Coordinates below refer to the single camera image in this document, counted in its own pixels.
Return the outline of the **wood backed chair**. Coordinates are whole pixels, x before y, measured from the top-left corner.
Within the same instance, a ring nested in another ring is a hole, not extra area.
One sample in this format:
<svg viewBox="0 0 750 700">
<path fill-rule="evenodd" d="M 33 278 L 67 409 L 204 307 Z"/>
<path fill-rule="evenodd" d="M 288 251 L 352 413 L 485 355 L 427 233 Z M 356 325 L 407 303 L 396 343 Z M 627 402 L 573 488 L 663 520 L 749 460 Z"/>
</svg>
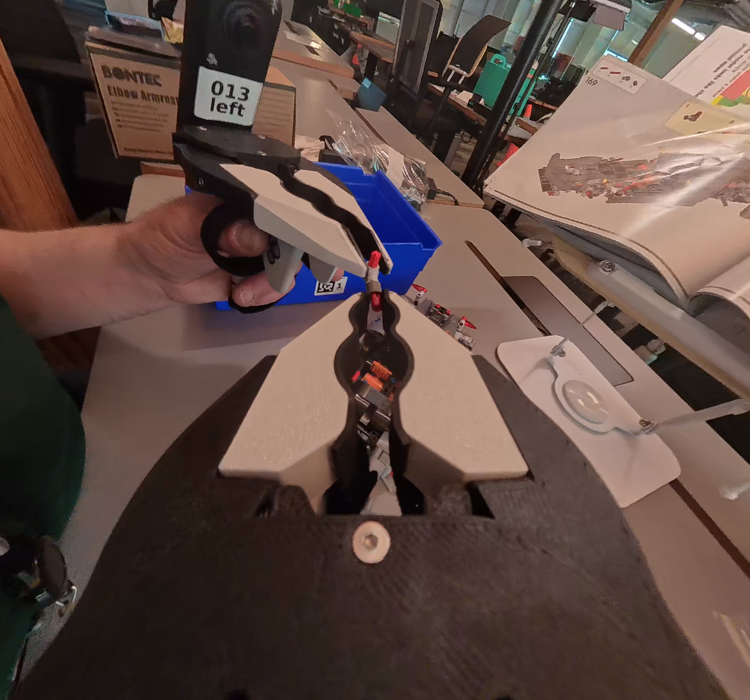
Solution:
<svg viewBox="0 0 750 700">
<path fill-rule="evenodd" d="M 443 80 L 461 84 L 473 76 L 491 39 L 510 25 L 510 21 L 492 15 L 486 15 L 477 21 L 458 40 L 443 70 Z"/>
</svg>

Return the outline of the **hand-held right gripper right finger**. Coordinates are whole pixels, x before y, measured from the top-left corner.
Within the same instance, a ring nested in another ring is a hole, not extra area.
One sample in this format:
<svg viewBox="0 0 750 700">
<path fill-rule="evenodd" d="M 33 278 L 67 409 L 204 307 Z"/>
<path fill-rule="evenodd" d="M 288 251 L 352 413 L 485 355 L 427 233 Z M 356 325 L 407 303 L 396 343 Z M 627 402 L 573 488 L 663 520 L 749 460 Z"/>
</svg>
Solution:
<svg viewBox="0 0 750 700">
<path fill-rule="evenodd" d="M 386 433 L 389 506 L 418 511 L 448 487 L 527 476 L 479 361 L 403 297 L 386 293 L 383 303 L 394 311 L 390 333 L 407 353 Z"/>
</svg>

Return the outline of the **pile of clear plastic bags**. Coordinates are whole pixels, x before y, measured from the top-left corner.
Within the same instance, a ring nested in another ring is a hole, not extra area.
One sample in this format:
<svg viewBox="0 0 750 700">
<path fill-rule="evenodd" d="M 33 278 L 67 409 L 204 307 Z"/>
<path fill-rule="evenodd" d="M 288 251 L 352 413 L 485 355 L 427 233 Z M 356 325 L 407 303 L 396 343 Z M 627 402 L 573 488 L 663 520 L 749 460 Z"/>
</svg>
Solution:
<svg viewBox="0 0 750 700">
<path fill-rule="evenodd" d="M 358 130 L 353 123 L 341 126 L 341 135 L 323 134 L 325 149 L 338 155 L 348 166 L 356 166 L 369 175 L 383 173 L 415 208 L 427 201 L 427 174 L 424 162 L 402 154 L 397 149 Z"/>
</svg>

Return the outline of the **lego car model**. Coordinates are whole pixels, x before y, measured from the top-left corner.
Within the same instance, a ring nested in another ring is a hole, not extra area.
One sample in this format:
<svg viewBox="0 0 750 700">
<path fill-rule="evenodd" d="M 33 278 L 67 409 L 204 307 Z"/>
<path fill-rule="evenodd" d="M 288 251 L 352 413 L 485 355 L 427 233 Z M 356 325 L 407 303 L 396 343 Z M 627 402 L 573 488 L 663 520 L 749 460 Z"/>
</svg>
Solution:
<svg viewBox="0 0 750 700">
<path fill-rule="evenodd" d="M 427 298 L 427 290 L 416 283 L 411 305 L 428 320 L 447 333 L 456 343 L 471 351 L 475 341 L 465 329 L 475 329 L 467 317 L 459 317 L 449 308 Z M 389 428 L 391 423 L 391 403 L 401 378 L 395 376 L 395 369 L 375 359 L 377 348 L 386 337 L 383 322 L 383 292 L 371 285 L 367 292 L 367 329 L 359 341 L 361 367 L 352 375 L 357 404 L 359 439 L 364 443 L 370 462 L 370 470 L 377 480 L 370 497 L 377 499 L 385 494 L 396 495 L 396 483 L 390 461 Z"/>
</svg>

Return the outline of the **brown cardboard box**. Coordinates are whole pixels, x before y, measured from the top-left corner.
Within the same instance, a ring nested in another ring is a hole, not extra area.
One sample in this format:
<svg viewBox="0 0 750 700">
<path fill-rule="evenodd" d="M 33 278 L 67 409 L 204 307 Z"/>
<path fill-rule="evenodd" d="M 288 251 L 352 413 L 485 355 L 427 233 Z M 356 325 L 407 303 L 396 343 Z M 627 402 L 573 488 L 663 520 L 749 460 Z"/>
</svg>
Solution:
<svg viewBox="0 0 750 700">
<path fill-rule="evenodd" d="M 116 156 L 173 161 L 179 50 L 157 38 L 94 26 L 85 46 Z M 295 86 L 275 67 L 262 85 L 201 67 L 194 105 L 213 122 L 252 126 L 267 138 L 295 143 Z"/>
</svg>

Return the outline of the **studio light panel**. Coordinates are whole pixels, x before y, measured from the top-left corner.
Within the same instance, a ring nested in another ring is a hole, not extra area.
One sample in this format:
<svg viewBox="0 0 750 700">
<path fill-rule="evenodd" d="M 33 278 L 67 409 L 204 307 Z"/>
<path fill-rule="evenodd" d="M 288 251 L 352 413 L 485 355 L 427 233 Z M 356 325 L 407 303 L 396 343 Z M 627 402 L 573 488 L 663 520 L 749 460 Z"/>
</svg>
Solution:
<svg viewBox="0 0 750 700">
<path fill-rule="evenodd" d="M 575 0 L 571 18 L 622 31 L 631 10 L 632 0 Z"/>
</svg>

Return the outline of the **black pole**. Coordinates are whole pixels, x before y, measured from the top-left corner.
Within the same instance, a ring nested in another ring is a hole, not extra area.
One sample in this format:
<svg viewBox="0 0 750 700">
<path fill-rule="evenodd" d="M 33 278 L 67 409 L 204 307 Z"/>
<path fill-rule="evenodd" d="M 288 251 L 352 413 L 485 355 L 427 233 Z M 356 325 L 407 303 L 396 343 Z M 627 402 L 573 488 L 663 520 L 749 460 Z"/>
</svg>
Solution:
<svg viewBox="0 0 750 700">
<path fill-rule="evenodd" d="M 499 95 L 495 99 L 490 115 L 485 119 L 482 132 L 462 174 L 464 184 L 476 193 L 480 189 L 484 165 L 492 159 L 496 152 L 493 146 L 500 135 L 501 129 L 506 124 L 527 75 L 537 60 L 563 1 L 565 0 L 541 0 L 520 52 L 511 66 Z"/>
</svg>

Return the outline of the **person's left forearm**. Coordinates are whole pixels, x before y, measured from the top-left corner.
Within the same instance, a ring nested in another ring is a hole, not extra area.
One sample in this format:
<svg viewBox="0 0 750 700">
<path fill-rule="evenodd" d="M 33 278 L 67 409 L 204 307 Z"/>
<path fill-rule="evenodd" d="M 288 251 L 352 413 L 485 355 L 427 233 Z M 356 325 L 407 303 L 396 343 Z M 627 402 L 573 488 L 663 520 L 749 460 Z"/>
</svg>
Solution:
<svg viewBox="0 0 750 700">
<path fill-rule="evenodd" d="M 2 230 L 1 293 L 34 338 L 105 326 L 142 309 L 125 255 L 126 225 Z"/>
</svg>

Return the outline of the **red and grey lego piece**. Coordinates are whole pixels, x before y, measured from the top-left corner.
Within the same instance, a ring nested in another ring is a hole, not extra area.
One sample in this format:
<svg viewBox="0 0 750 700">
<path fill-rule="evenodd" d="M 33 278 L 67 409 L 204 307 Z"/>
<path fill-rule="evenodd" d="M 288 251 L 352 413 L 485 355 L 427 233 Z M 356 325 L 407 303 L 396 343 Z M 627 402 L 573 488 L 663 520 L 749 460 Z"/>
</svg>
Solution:
<svg viewBox="0 0 750 700">
<path fill-rule="evenodd" d="M 382 287 L 380 284 L 380 260 L 378 251 L 372 252 L 368 260 L 368 268 L 364 278 L 365 292 L 368 297 L 367 330 L 370 334 L 382 338 L 385 327 L 382 319 Z"/>
</svg>

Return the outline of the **black mesh office chair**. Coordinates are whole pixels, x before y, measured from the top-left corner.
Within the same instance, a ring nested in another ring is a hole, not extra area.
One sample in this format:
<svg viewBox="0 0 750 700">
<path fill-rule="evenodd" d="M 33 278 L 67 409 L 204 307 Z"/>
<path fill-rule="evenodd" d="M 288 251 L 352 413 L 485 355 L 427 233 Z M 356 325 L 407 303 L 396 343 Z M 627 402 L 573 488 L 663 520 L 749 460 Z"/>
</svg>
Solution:
<svg viewBox="0 0 750 700">
<path fill-rule="evenodd" d="M 430 51 L 439 33 L 442 0 L 403 0 L 391 84 L 414 97 L 423 93 Z"/>
</svg>

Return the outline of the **green plastic container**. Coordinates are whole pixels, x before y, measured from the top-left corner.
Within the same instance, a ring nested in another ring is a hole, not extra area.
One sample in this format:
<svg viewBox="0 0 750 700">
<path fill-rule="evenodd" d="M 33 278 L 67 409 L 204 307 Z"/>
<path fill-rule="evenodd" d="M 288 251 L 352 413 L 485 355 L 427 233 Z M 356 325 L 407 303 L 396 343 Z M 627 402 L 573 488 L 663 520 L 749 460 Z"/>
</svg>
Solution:
<svg viewBox="0 0 750 700">
<path fill-rule="evenodd" d="M 475 85 L 470 106 L 473 111 L 486 117 L 492 110 L 505 81 L 511 71 L 511 64 L 503 54 L 497 53 L 490 57 L 484 65 Z M 523 88 L 519 92 L 514 105 L 520 104 L 520 112 L 526 109 L 536 78 L 536 68 L 532 68 L 527 75 Z"/>
</svg>

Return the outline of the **blue bin with white tag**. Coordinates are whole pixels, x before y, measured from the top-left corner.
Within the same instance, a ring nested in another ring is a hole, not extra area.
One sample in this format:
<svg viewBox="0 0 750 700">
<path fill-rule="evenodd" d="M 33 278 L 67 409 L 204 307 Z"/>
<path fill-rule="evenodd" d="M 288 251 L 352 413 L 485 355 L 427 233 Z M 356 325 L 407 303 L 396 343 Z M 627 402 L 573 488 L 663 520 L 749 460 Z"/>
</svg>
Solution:
<svg viewBox="0 0 750 700">
<path fill-rule="evenodd" d="M 281 168 L 293 170 L 290 166 L 278 165 L 276 172 L 268 172 L 280 178 Z M 377 234 L 391 258 L 391 273 L 380 273 L 382 288 L 391 293 L 405 294 L 432 254 L 442 244 L 414 207 L 381 172 L 369 175 L 358 167 L 316 163 L 304 158 L 298 161 L 298 169 L 293 171 L 298 170 L 303 170 L 304 181 L 310 181 L 318 187 L 321 183 L 313 179 L 307 170 L 325 171 L 345 185 L 361 208 L 357 214 L 361 219 L 367 218 L 365 223 Z M 347 295 L 365 292 L 366 275 L 359 277 L 333 265 L 311 259 L 298 247 L 281 242 L 268 234 L 271 246 L 259 256 L 240 259 L 221 255 L 218 243 L 225 228 L 232 226 L 237 220 L 242 220 L 246 215 L 251 215 L 253 222 L 255 194 L 242 187 L 240 182 L 229 172 L 221 169 L 220 165 L 216 179 L 230 194 L 230 202 L 220 204 L 204 219 L 201 241 L 218 267 L 237 277 L 266 272 L 268 282 L 277 292 L 284 293 L 277 301 L 282 305 L 338 301 Z"/>
</svg>

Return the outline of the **lego instruction booklet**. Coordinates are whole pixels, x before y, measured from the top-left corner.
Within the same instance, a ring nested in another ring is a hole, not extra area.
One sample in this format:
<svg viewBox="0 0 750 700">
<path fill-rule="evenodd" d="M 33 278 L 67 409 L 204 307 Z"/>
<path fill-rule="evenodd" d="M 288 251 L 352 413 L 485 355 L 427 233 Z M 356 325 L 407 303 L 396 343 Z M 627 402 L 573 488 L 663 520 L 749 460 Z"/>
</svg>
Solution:
<svg viewBox="0 0 750 700">
<path fill-rule="evenodd" d="M 690 313 L 748 322 L 748 57 L 727 26 L 663 77 L 602 57 L 485 192 Z"/>
</svg>

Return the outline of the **white book stand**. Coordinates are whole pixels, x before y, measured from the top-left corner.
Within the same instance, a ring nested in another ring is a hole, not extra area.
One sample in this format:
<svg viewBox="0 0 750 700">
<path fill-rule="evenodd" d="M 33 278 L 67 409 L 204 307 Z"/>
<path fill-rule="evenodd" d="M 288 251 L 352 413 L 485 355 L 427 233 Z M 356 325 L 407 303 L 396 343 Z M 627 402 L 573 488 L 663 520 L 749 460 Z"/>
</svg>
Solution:
<svg viewBox="0 0 750 700">
<path fill-rule="evenodd" d="M 661 297 L 643 281 L 610 260 L 585 266 L 593 283 L 603 287 L 607 301 L 664 341 L 683 347 L 690 357 L 711 357 L 727 367 L 729 377 L 748 388 L 748 355 Z M 748 465 L 727 449 L 709 422 L 748 416 L 748 394 L 712 403 L 699 410 L 669 397 L 668 387 L 632 351 L 634 364 L 607 345 L 630 381 L 611 376 L 572 336 L 549 335 L 501 343 L 496 355 L 523 394 L 542 410 L 583 453 L 614 500 L 627 508 L 649 494 L 689 480 L 698 461 L 716 461 L 703 477 L 717 482 L 721 499 L 748 494 Z"/>
</svg>

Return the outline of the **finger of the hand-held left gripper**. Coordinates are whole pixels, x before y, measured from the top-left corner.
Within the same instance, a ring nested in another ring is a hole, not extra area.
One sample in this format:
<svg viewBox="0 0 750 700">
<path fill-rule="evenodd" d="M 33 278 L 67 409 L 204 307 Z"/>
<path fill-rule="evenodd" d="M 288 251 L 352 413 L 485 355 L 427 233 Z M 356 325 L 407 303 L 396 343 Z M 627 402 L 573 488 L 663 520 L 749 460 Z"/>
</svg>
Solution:
<svg viewBox="0 0 750 700">
<path fill-rule="evenodd" d="M 257 228 L 298 247 L 312 260 L 359 277 L 366 275 L 368 266 L 364 257 L 355 251 L 354 242 L 346 239 L 343 226 L 284 188 L 275 174 L 229 163 L 220 164 L 220 168 L 255 194 L 253 223 Z"/>
<path fill-rule="evenodd" d="M 323 217 L 338 224 L 364 262 L 369 262 L 373 252 L 379 252 L 380 273 L 391 273 L 393 264 L 390 256 L 377 234 L 365 223 L 367 218 L 361 219 L 357 214 L 361 208 L 345 185 L 325 171 L 307 170 L 313 179 L 321 183 L 318 187 L 304 181 L 302 173 L 303 170 L 294 172 L 290 168 L 281 168 L 282 186 L 294 197 L 312 205 Z"/>
</svg>

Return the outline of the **person's left hand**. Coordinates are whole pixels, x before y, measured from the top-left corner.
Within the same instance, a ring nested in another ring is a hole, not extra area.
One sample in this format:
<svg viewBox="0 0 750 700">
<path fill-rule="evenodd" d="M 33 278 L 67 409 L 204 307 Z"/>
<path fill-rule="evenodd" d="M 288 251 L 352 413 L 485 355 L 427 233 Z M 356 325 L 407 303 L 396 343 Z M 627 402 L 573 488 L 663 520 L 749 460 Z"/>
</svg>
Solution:
<svg viewBox="0 0 750 700">
<path fill-rule="evenodd" d="M 206 252 L 200 236 L 204 219 L 220 203 L 201 193 L 166 202 L 127 227 L 128 256 L 139 273 L 174 304 L 232 300 L 241 307 L 273 304 L 283 297 L 266 273 L 235 283 Z"/>
</svg>

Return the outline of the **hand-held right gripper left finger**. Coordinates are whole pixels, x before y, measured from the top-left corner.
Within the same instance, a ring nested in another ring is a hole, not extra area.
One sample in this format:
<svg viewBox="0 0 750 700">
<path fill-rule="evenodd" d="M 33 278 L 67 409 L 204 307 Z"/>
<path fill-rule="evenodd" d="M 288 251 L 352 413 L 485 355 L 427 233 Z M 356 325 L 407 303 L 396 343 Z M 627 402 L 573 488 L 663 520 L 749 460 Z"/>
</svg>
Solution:
<svg viewBox="0 0 750 700">
<path fill-rule="evenodd" d="M 218 465 L 222 477 L 299 487 L 316 508 L 354 513 L 368 496 L 368 453 L 357 424 L 368 301 L 353 295 L 274 359 Z"/>
</svg>

